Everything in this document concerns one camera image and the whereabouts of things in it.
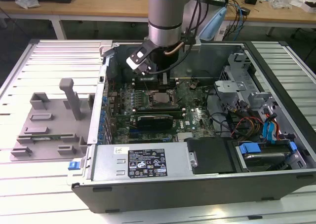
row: blue cable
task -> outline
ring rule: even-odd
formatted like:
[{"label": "blue cable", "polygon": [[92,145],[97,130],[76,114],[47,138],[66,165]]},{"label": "blue cable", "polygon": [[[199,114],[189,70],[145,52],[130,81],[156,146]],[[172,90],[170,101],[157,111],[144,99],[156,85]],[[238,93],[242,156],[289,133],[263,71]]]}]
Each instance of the blue cable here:
[{"label": "blue cable", "polygon": [[239,29],[238,29],[238,32],[236,33],[233,41],[235,41],[237,39],[237,37],[239,36],[239,33],[240,33],[241,29],[242,29],[242,20],[241,20],[242,12],[241,12],[241,8],[240,8],[240,6],[238,4],[235,4],[235,6],[237,6],[238,9],[239,9],[240,18],[239,18]]}]

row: power supply label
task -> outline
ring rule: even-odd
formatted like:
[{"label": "power supply label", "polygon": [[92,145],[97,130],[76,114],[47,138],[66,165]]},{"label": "power supply label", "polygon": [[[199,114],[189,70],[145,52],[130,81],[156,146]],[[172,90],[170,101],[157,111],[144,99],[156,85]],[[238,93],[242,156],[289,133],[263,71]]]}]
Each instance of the power supply label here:
[{"label": "power supply label", "polygon": [[164,149],[129,150],[128,176],[130,178],[167,176]]}]

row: blue tab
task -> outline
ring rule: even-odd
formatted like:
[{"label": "blue tab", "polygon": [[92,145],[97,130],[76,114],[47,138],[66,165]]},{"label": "blue tab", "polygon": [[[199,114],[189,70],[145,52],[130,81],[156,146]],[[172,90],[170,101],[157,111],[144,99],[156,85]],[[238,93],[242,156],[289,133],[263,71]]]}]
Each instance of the blue tab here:
[{"label": "blue tab", "polygon": [[79,161],[71,161],[68,166],[69,171],[80,170],[80,162]]},{"label": "blue tab", "polygon": [[265,122],[263,125],[262,136],[264,139],[267,137],[268,125],[269,125],[268,122]]},{"label": "blue tab", "polygon": [[290,142],[290,148],[292,149],[292,151],[296,151],[297,150],[297,146],[294,142]]},{"label": "blue tab", "polygon": [[261,149],[257,143],[244,143],[239,146],[241,154],[245,153],[260,153]]},{"label": "blue tab", "polygon": [[275,144],[275,140],[273,140],[273,131],[275,129],[275,124],[270,123],[269,125],[269,130],[268,130],[268,135],[267,135],[267,140],[270,141],[272,144]]}]

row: floor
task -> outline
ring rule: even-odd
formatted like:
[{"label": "floor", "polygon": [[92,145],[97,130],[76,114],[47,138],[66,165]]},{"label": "floor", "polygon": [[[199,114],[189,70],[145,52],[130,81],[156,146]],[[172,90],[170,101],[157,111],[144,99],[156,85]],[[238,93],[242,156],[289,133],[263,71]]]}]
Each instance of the floor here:
[{"label": "floor", "polygon": [[[94,31],[94,24],[90,21],[64,21],[63,23],[68,39],[144,39],[148,34],[147,23],[137,23],[135,27],[132,27],[130,23],[98,22],[98,32]],[[0,85],[14,67],[30,38],[56,39],[49,21],[18,20],[17,24],[27,36],[10,21],[6,29],[0,29]],[[287,42],[302,59],[305,59],[309,51],[316,46],[316,32],[311,29],[300,30],[294,39],[291,35],[296,29],[275,28],[270,37],[266,36],[267,29],[245,26],[237,40],[282,40]],[[233,40],[233,38],[232,34],[227,40]],[[306,63],[316,73],[316,50]]]}]

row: open computer chassis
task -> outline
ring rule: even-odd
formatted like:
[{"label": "open computer chassis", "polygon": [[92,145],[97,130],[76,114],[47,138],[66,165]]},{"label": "open computer chassis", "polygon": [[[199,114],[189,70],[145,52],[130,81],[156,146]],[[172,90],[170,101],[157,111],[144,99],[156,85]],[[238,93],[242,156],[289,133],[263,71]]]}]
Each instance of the open computer chassis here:
[{"label": "open computer chassis", "polygon": [[92,212],[276,200],[316,181],[316,133],[264,50],[303,70],[287,45],[199,43],[167,85],[126,65],[136,47],[103,53],[72,185]]}]

